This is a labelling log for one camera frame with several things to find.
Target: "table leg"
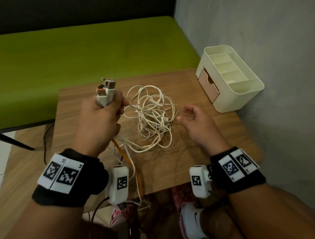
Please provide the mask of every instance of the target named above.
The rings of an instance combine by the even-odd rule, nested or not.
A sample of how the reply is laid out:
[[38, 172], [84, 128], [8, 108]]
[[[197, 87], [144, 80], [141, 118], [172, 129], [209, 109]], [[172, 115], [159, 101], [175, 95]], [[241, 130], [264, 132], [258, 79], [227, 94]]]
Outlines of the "table leg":
[[27, 146], [27, 145], [15, 140], [15, 139], [12, 139], [12, 138], [4, 135], [4, 134], [0, 134], [0, 141], [13, 144], [13, 145], [18, 146], [18, 147], [23, 148], [23, 149], [27, 149], [27, 150], [31, 150], [31, 151], [34, 150], [34, 148]]

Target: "left hand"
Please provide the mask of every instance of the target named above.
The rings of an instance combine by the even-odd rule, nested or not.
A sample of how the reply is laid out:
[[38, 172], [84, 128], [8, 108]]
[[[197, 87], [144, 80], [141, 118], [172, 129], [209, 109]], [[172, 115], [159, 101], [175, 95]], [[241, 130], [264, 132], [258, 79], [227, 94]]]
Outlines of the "left hand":
[[95, 157], [103, 152], [120, 131], [117, 124], [129, 102], [116, 90], [113, 101], [104, 108], [97, 105], [95, 96], [82, 101], [79, 125], [72, 144], [78, 153]]

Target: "pink drawer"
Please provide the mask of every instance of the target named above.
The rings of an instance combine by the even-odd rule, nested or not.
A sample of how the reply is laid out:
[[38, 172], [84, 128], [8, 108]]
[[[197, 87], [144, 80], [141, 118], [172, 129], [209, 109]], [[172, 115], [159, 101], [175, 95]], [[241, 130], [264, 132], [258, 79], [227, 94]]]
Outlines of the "pink drawer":
[[213, 103], [215, 99], [218, 97], [218, 95], [220, 94], [220, 91], [215, 86], [213, 80], [211, 79], [211, 77], [209, 76], [205, 68], [201, 70], [198, 80], [202, 88], [206, 92], [207, 96], [209, 97], [211, 103]]

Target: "wooden table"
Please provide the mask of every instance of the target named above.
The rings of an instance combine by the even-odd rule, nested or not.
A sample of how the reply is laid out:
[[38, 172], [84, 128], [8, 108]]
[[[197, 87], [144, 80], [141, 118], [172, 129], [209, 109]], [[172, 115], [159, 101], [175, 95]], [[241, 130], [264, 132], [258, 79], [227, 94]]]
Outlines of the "wooden table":
[[[135, 85], [159, 87], [173, 99], [174, 103], [179, 105], [179, 115], [185, 103], [199, 105], [214, 119], [231, 145], [244, 149], [255, 161], [259, 162], [262, 155], [256, 144], [247, 135], [237, 114], [234, 111], [218, 113], [200, 86], [195, 72], [196, 69], [187, 69], [179, 72], [119, 79], [116, 82], [116, 89], [126, 95], [128, 90]], [[95, 94], [96, 86], [97, 84], [78, 85], [60, 90], [52, 151], [60, 152], [70, 147], [77, 128], [81, 100]], [[122, 116], [119, 123], [121, 124], [121, 136], [135, 138], [135, 135], [138, 134], [137, 119]], [[144, 153], [131, 153], [136, 170], [142, 177], [145, 194], [189, 182], [191, 166], [209, 163], [209, 157], [201, 152], [189, 138], [185, 128], [176, 121], [172, 124], [172, 133], [173, 142], [166, 149], [155, 147]], [[110, 149], [106, 149], [99, 158], [105, 167], [116, 164], [113, 151]], [[94, 210], [104, 196], [104, 193], [91, 196], [85, 211]], [[134, 180], [129, 185], [129, 197], [137, 197]]]

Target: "white desk organizer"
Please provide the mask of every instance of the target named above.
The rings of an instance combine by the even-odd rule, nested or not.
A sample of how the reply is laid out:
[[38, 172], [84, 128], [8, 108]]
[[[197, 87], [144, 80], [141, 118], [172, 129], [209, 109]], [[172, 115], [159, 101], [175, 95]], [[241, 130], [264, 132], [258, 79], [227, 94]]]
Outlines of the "white desk organizer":
[[196, 76], [220, 113], [242, 108], [265, 87], [228, 45], [206, 47]]

